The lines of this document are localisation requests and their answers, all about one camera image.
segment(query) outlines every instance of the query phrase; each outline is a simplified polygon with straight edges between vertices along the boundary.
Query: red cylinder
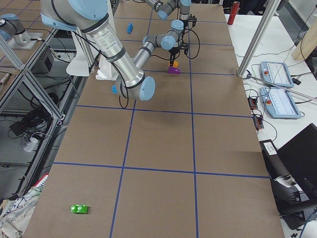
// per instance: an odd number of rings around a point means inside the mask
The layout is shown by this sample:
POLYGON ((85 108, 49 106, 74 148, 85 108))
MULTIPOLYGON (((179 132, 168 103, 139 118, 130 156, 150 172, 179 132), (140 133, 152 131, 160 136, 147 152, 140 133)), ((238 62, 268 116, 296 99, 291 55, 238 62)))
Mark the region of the red cylinder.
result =
POLYGON ((232 25, 236 14, 238 13, 240 3, 238 1, 233 2, 233 6, 228 19, 228 25, 232 25))

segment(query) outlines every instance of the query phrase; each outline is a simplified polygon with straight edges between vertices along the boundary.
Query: white table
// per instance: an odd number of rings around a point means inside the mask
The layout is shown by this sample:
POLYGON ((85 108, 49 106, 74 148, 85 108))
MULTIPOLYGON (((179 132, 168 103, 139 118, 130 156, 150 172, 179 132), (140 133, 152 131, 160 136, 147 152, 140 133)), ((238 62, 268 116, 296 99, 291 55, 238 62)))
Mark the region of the white table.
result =
MULTIPOLYGON (((241 63, 242 57, 244 56, 250 41, 255 33, 255 30, 261 20, 261 16, 253 16, 253 15, 237 15, 233 25, 228 25, 230 36, 232 39, 233 46, 235 48, 235 54, 238 60, 238 64, 241 63)), ((259 57, 253 57, 248 70, 252 73, 253 76, 260 78, 260 66, 254 65, 253 69, 251 65, 260 64, 262 61, 277 61, 283 62, 287 65, 294 65, 300 61, 293 60, 291 54, 295 47, 293 41, 289 37, 287 31, 282 25, 281 21, 278 17, 273 17, 270 25, 268 26, 257 50, 255 56, 260 54, 267 53, 280 53, 282 51, 286 51, 290 49, 290 51, 283 52, 278 55, 261 55, 259 57)), ((310 72, 305 62, 302 62, 298 65, 289 67, 289 71, 291 75, 301 74, 310 72)), ((302 82, 300 85, 295 85, 292 88, 295 91, 316 97, 317 96, 317 81, 313 77, 312 74, 303 75, 300 77, 300 81, 302 82)), ((249 84, 252 89, 255 89, 258 93, 260 93, 260 88, 262 85, 257 84, 253 79, 245 80, 245 84, 249 84)), ((303 98, 297 96, 295 94, 291 94, 295 102, 306 101, 307 98, 303 98)), ((258 103, 260 111, 264 111, 263 104, 258 103)), ((264 119, 271 124, 273 124, 277 130, 277 138, 274 141, 274 144, 277 148, 282 147, 286 142, 292 139, 298 132, 304 129, 308 124, 314 123, 317 125, 317 102, 312 101, 304 104, 297 104, 299 111, 304 112, 305 116, 292 120, 292 119, 272 119, 267 112, 264 113, 264 119)), ((258 139, 266 140, 266 139, 274 139, 275 138, 275 130, 268 123, 264 122, 264 129, 260 130, 258 133, 258 139)), ((290 237, 293 233, 298 233, 298 237, 300 235, 297 231, 292 231, 288 228, 284 220, 281 220, 283 225, 283 230, 285 237, 290 237)), ((317 222, 309 222, 307 227, 305 228, 305 233, 302 238, 315 238, 317 235, 317 222)))

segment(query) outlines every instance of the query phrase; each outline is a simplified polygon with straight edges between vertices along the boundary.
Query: blue joint cap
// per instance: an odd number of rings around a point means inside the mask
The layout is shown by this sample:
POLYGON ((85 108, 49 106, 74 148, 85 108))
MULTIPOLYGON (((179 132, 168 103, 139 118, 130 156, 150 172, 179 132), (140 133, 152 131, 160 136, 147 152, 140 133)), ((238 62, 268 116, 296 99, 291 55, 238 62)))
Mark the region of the blue joint cap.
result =
POLYGON ((76 26, 67 25, 63 22, 56 21, 56 20, 54 20, 48 16, 45 16, 43 14, 41 14, 41 17, 42 17, 42 22, 49 27, 53 27, 53 28, 57 28, 60 30, 65 30, 65 31, 76 31, 77 30, 76 26))
POLYGON ((172 49, 176 44, 176 40, 172 36, 164 36, 160 42, 160 45, 164 50, 169 51, 172 49))
POLYGON ((144 45, 144 43, 147 41, 147 38, 148 38, 148 36, 145 36, 144 38, 143 38, 143 41, 142 41, 142 44, 144 45))
POLYGON ((180 0, 180 2, 184 6, 190 6, 192 4, 192 0, 180 0))
POLYGON ((117 94, 118 93, 117 88, 116 88, 115 85, 112 86, 111 90, 112 90, 113 94, 117 94))
POLYGON ((132 29, 133 29, 133 24, 130 22, 130 23, 128 24, 127 33, 128 33, 128 34, 131 34, 132 29))
POLYGON ((7 13, 0 16, 4 20, 18 20, 19 18, 13 13, 7 13))
POLYGON ((107 0, 94 0, 91 4, 87 0, 68 0, 68 2, 76 12, 90 20, 101 20, 108 12, 107 0))
POLYGON ((8 41, 11 38, 11 36, 8 33, 6 33, 5 31, 1 31, 1 30, 0 30, 0 36, 2 36, 4 41, 8 41))
POLYGON ((170 25, 171 28, 175 30, 183 30, 184 29, 184 23, 181 20, 173 20, 172 24, 170 25))
POLYGON ((155 92, 155 81, 151 76, 147 76, 140 88, 140 100, 148 101, 151 99, 155 92))
POLYGON ((160 10, 160 11, 158 11, 158 17, 159 17, 160 19, 162 19, 162 20, 166 20, 167 17, 168 17, 168 15, 166 14, 165 11, 160 10))

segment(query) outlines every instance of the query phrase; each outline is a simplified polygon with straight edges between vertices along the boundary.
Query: purple object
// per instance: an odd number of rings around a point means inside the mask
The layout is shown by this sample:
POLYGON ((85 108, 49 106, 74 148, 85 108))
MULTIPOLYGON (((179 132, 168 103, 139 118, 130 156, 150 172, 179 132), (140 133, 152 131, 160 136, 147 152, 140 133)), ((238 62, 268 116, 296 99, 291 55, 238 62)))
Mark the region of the purple object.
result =
POLYGON ((180 69, 169 66, 169 67, 168 67, 168 73, 180 74, 180 69))

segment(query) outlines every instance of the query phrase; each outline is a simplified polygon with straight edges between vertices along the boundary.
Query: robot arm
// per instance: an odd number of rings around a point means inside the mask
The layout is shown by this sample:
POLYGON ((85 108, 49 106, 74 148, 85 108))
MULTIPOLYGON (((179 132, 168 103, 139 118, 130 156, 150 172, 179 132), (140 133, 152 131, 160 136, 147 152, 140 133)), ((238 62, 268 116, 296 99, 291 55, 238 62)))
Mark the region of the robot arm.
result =
POLYGON ((145 0, 145 2, 158 13, 162 20, 167 19, 176 8, 180 9, 180 20, 187 21, 190 18, 191 0, 169 0, 166 4, 160 0, 145 0))
POLYGON ((92 37, 98 48, 122 75, 116 81, 121 96, 142 101, 149 100, 155 91, 154 79, 145 77, 126 52, 124 46, 108 23, 106 0, 41 0, 44 24, 67 31, 77 27, 92 37))
POLYGON ((19 18, 12 13, 0 16, 0 35, 5 41, 12 36, 18 45, 25 45, 31 41, 29 33, 24 29, 19 18))

